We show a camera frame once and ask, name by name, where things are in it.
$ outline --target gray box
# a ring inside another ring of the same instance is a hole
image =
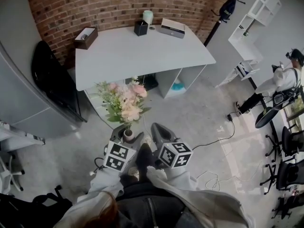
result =
[[[184,38],[185,29],[186,26],[184,24],[169,19],[162,19],[160,32],[178,38]]]

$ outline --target white cube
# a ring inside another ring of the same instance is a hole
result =
[[[166,166],[174,169],[187,166],[192,154],[192,149],[184,142],[171,142],[162,145],[158,158]]]
[[[133,159],[136,151],[110,141],[104,158],[104,166],[123,172]]]

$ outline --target black cube container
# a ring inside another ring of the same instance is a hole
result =
[[[147,34],[149,24],[144,21],[136,21],[134,26],[134,33],[138,36],[143,36]]]

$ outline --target black cap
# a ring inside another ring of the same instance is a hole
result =
[[[304,55],[298,49],[293,49],[290,58],[297,59],[301,67],[304,65]]]

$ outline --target flower bouquet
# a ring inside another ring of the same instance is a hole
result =
[[[147,91],[140,85],[137,78],[132,78],[130,83],[100,83],[97,84],[99,95],[104,99],[109,114],[108,121],[119,122],[127,126],[125,134],[131,136],[133,133],[130,130],[132,123],[138,122],[145,112],[150,110],[150,107],[144,107],[143,101],[147,97]]]

